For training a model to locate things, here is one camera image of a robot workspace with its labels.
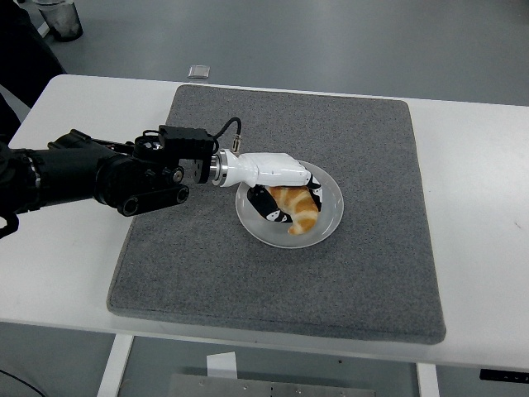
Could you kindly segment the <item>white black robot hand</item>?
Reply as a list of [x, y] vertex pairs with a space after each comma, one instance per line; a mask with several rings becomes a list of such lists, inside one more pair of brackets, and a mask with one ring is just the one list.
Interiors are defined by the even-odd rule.
[[322, 209], [322, 186], [293, 157], [284, 153], [235, 155], [222, 150], [217, 159], [215, 183], [221, 187], [247, 184], [248, 200], [262, 218], [290, 223], [291, 234], [303, 234], [315, 225]]

